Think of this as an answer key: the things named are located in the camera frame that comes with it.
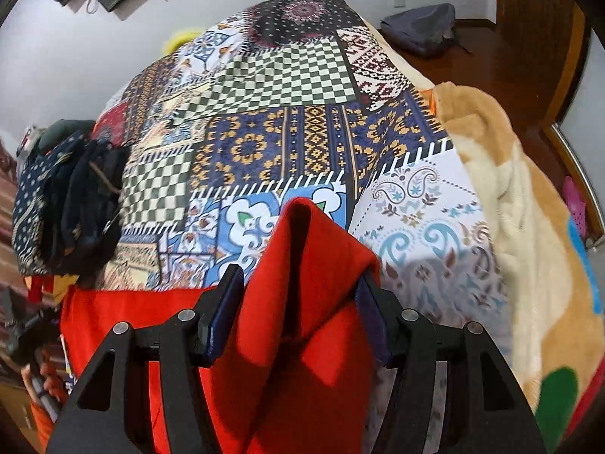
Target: bed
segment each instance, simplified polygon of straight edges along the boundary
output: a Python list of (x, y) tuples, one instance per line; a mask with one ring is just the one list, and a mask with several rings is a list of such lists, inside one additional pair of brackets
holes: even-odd
[[(404, 306), (483, 323), (547, 443), (562, 437), (604, 349), (569, 213), (494, 99), (435, 87), (344, 0), (221, 21), (120, 89), (94, 136), (132, 146), (122, 237), (96, 288), (200, 288), (229, 263), (248, 279), (282, 207), (307, 197), (377, 254)], [(377, 368), (365, 452), (392, 379)]]

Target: folded red fabric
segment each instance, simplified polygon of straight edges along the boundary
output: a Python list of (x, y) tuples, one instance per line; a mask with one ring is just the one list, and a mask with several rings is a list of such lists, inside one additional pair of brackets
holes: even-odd
[[(361, 451), (373, 358), (352, 289), (367, 268), (378, 277), (373, 253), (310, 200), (284, 208), (225, 353), (200, 370), (223, 452)], [(75, 373), (118, 321), (162, 323), (203, 291), (73, 289), (61, 329)], [(168, 454), (157, 364), (150, 365), (149, 393), (155, 448)]]

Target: checkered pattern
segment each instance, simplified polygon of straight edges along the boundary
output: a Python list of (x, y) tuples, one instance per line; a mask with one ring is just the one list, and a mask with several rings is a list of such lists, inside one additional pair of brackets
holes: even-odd
[(355, 91), (337, 42), (319, 39), (260, 56), (234, 57), (208, 90), (178, 107), (174, 126), (191, 119), (264, 107), (342, 103)]
[(155, 149), (126, 167), (122, 188), (126, 227), (153, 227), (183, 219), (193, 156), (193, 145)]

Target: gray backpack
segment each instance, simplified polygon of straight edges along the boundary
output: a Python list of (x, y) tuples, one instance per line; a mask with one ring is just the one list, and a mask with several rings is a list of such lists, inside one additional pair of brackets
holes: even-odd
[(456, 44), (456, 10), (451, 3), (423, 6), (380, 22), (385, 38), (405, 50), (430, 57)]

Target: human hand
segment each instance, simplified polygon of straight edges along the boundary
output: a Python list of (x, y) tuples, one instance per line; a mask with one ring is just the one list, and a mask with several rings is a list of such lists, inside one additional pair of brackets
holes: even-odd
[[(44, 363), (40, 367), (40, 375), (45, 379), (44, 380), (44, 390), (48, 392), (53, 398), (57, 399), (61, 404), (64, 404), (67, 401), (68, 394), (63, 385), (63, 381), (57, 375), (57, 371), (50, 364), (48, 357), (43, 355)], [(29, 397), (31, 401), (37, 405), (41, 406), (40, 398), (34, 387), (31, 383), (31, 368), (29, 364), (21, 369), (21, 377), (23, 378), (23, 383), (25, 384), (25, 388), (29, 393)]]

